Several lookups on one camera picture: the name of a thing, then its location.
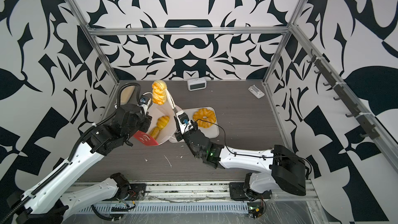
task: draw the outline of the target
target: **white tray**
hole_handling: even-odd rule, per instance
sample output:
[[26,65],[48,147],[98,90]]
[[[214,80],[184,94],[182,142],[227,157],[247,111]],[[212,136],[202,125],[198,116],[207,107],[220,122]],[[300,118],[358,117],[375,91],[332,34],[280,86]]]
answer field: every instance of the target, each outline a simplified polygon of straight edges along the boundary
[[[201,108],[207,108],[213,111],[214,115],[216,115],[216,112],[214,111],[213,107],[198,107],[198,108],[184,109],[184,112],[188,115],[188,118],[190,120],[193,120],[193,114]],[[218,129],[218,126],[216,126],[215,124],[209,128],[199,127],[199,130],[201,130],[202,133],[208,138],[215,138],[218,137],[218,135],[220,134],[220,130]],[[177,143],[176,137],[174,135],[170,137],[169,141],[172,143]]]

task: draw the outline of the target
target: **white clock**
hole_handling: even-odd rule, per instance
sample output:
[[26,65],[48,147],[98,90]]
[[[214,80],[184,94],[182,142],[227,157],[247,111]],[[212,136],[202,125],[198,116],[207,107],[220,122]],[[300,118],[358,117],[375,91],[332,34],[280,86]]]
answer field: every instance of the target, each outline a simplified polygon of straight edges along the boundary
[[199,89],[206,88],[206,79],[205,78],[197,78],[188,80],[188,90],[195,91]]

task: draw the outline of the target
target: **donut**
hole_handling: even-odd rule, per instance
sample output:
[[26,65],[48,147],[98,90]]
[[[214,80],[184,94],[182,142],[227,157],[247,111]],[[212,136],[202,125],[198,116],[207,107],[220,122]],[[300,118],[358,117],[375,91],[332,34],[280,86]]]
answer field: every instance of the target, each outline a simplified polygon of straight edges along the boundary
[[193,114],[193,121],[197,121],[199,127],[209,128],[216,122],[216,114],[207,108],[201,108]]
[[152,101],[155,104],[163,105],[167,101],[166,89],[167,85],[162,80],[157,80],[152,83]]

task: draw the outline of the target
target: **gray wood grain surface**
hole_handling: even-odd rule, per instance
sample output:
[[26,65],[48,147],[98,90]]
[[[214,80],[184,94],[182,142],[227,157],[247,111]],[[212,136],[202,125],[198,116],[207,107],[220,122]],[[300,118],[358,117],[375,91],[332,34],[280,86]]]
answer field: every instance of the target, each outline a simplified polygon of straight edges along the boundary
[[[121,81],[120,85],[127,82],[130,81]],[[141,84],[141,94],[152,91],[151,81],[138,83]],[[257,99],[248,91],[253,84],[263,91],[260,80],[210,81],[206,89],[197,91],[188,91],[187,82],[184,81],[166,83],[174,101],[182,109],[214,108],[218,124],[226,131],[229,147],[267,150],[275,144],[282,144],[267,98]],[[135,95],[129,102],[136,104]],[[114,149],[89,168],[79,181],[101,181],[117,172],[133,181],[244,180],[248,172],[243,169],[208,167],[202,160],[194,158],[183,142],[167,141],[159,146],[145,146],[134,138],[130,141],[133,147],[124,145]],[[220,135],[212,141],[224,144],[221,129]]]

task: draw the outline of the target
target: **red label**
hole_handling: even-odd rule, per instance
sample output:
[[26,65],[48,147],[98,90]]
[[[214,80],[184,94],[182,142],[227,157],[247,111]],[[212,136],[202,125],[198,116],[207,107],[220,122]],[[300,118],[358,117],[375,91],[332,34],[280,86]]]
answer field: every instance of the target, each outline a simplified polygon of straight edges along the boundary
[[158,146],[159,143],[151,137],[149,134],[146,134],[145,132],[137,131],[133,137],[138,139],[141,143],[143,143],[146,146]]

